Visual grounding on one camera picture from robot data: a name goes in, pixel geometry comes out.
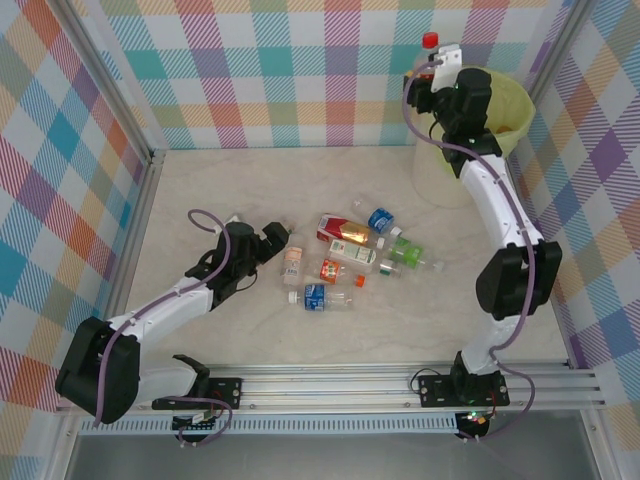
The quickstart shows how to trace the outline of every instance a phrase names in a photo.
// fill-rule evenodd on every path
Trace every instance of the plaid wallpaper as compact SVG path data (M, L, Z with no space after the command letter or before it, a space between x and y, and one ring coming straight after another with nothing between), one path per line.
M0 479L34 478L72 332L100 315L143 163L45 0L0 1Z
M603 385L620 461L640 472L640 1L600 0L513 162L564 261L555 306Z
M530 85L574 0L100 0L101 27L87 16L96 1L74 3L149 142L190 149L412 143L402 75L422 33Z

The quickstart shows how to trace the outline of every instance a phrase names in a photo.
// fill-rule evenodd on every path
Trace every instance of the plastic bottle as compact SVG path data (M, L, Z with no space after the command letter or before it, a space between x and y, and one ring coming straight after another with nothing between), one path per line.
M356 272L378 271L390 277L402 275L402 266L394 259L383 258L371 248L361 247L345 240L334 239L329 247L328 256L330 260L349 265Z
M346 265L324 257L313 257L307 263L307 272L314 278L319 278L332 285L355 285L363 287L366 281L364 275L354 272Z
M439 38L436 32L427 32L422 36L422 50L413 62L413 69L415 70L420 65L432 60L432 55L438 53ZM421 77L433 78L433 69L425 70L420 75Z
M342 285L310 284L288 294L289 304L302 305L310 312L349 310L353 306L353 288Z
M394 238L402 233L402 229L394 225L395 217L365 195L359 195L351 202L351 211L380 235L389 234Z
M388 254L391 260L406 265L411 270L433 269L441 272L444 268L444 263L436 261L430 251L404 237L395 239L388 248Z
M297 287L302 281L302 254L305 238L299 233L289 235L282 262L282 282L286 286Z
M366 225L361 225L330 213L325 213L320 219L316 236L318 240L323 242L339 239L363 247L377 249L383 249L387 243L385 236L376 235Z

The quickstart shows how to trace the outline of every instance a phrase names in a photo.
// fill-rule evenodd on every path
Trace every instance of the marble surface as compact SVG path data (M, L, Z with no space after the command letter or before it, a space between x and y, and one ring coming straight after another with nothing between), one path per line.
M234 212L256 230L282 217L307 235L324 212L348 214L368 192L394 212L408 238L429 245L441 273L401 279L370 275L351 312L305 312L287 305L282 254L262 266L250 290L177 329L154 353L184 353L203 363L368 363L453 360L478 331L483 312L475 279L492 256L475 205L436 207L411 183L413 147L244 149L169 152L153 204L128 308L171 287L217 244L193 227L191 208L224 219ZM544 306L505 352L511 359L566 359L553 311Z

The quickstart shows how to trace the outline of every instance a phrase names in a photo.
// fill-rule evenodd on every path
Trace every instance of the purple cable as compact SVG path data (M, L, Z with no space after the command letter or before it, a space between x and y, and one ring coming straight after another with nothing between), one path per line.
M215 230L213 230L211 228L208 228L208 227L205 227L204 225L202 225L202 224L198 223L196 220L194 220L193 219L193 215L196 214L196 213L199 213L201 215L204 215L205 217L210 218L211 220L216 222L218 224L218 226L222 229L222 233L224 235L224 239L226 240L226 242L225 242L226 243L226 249L225 249L225 252L224 252L224 257L222 259L222 262L220 263L220 265L218 265L218 268L216 268L213 272L211 272L211 274L209 276L207 276L203 280L201 280L201 281L199 281L197 283L194 283L193 285L189 285L188 287L185 287L185 288L179 290L178 292L176 292L176 291L169 292L166 295L163 295L162 297L160 297L160 298L154 300L153 302L149 303L148 305L142 307L135 314L133 314L133 316L131 317L131 320L139 320L140 317L142 317L142 315L147 313L149 310L152 310L153 308L157 307L161 303L166 302L170 298L177 297L178 295L183 295L183 294L188 293L188 292L190 292L192 290L195 290L196 288L201 287L202 285L207 283L209 280L214 278L216 275L218 275L222 271L222 269L227 265L227 262L229 261L229 256L231 255L231 238L229 237L229 232L227 231L226 227L224 226L224 223L222 223L218 219L218 217L216 217L213 213L207 212L206 210L201 210L199 208L194 208L192 210L189 210L187 212L187 217L189 218L189 221L191 223L193 223L199 229L204 230L206 232L215 232ZM100 422L102 421L102 412L104 410L104 384L105 384L105 380L106 380L106 377L107 377L107 364L109 362L109 355L111 354L111 349L113 348L113 345L116 342L116 340L118 339L118 337L120 337L120 335L122 335L122 332L124 332L124 330L129 325L132 325L131 320L127 320L126 322L124 322L115 331L115 333L109 339L109 342L107 343L107 346L104 349L104 353L102 354L102 361L100 362L100 373L98 375L98 398L97 398L97 402L96 402L96 418L95 418L95 420L93 422L94 428L98 427L98 425L100 425Z
M504 184L502 178L500 178L500 175L498 175L498 172L496 172L495 169L484 158L482 158L478 153L474 152L473 150L470 150L460 145L433 140L432 138L429 138L428 136L423 134L411 121L411 111L410 111L409 104L407 103L407 100L409 98L409 89L411 88L411 85L413 85L413 82L418 77L418 75L420 75L420 73L424 72L429 68L438 66L440 64L442 64L441 60L437 60L434 62L427 62L423 65L420 65L418 68L416 68L413 71L413 74L409 77L409 80L405 85L404 92L402 95L402 114L404 116L404 121L407 123L409 130L411 130L419 139L424 140L425 142L430 143L432 145L435 145L436 147L448 148L451 150L457 150L459 152L466 153L467 155L472 156L475 160L480 162L480 165L482 165L485 168L485 170L489 172L489 174L494 178L496 183L500 186L500 190L502 190L502 193L504 194L504 197L507 200L507 203L509 203L511 210L513 211L513 214L516 217L516 223L518 224L518 228L520 229L520 233L522 234L522 238L524 240L524 243L527 249L527 260L529 263L529 277L527 280L527 290L524 296L524 304L522 306L520 319L518 320L518 323L516 325L515 330L513 331L513 334L509 337L509 339L507 339L506 342L504 342L501 345L491 347L489 349L489 356L500 369L504 370L507 373L510 373L511 375L516 375L520 378L524 378L531 386L531 396L529 397L529 401L527 402L527 405L524 407L524 409L522 409L522 411L518 414L518 416L513 421L511 421L501 429L496 430L495 432L492 432L484 437L484 438L490 438L503 433L505 430L507 430L508 428L511 428L513 425L518 423L522 419L522 417L531 409L531 406L533 405L533 402L536 398L536 386L533 383L533 380L531 379L531 377L526 373L518 372L516 370L506 367L498 360L498 358L495 355L495 352L499 350L504 350L505 348L509 347L513 342L515 342L516 338L518 338L518 335L520 335L520 332L524 328L525 320L529 313L529 309L531 308L531 300L533 298L533 290L535 286L535 278L536 278L535 254L533 252L533 245L531 243L531 239L529 238L529 233L527 232L524 224L524 219L522 218L522 215L520 215L520 210L518 209L518 206L515 200L509 193L509 190L507 189L507 186Z
M227 421L224 422L224 425L222 426L222 428L218 430L216 433L211 433L207 435L204 439L202 439L198 443L187 443L187 441L184 438L182 438L182 432L186 429L186 427L182 427L181 429L179 429L178 439L180 440L181 446L191 445L192 447L196 448L196 447L204 446L208 443L213 442L215 439L220 438L220 436L224 433L224 431L229 428L229 426L231 425L231 420L233 419L233 409L231 408L231 405L229 405L226 402L223 402L222 400L216 400L214 398L199 398L199 397L166 397L165 400L173 400L175 402L210 403L212 405L219 405L222 408L224 408L227 412L229 412L229 417L227 418Z

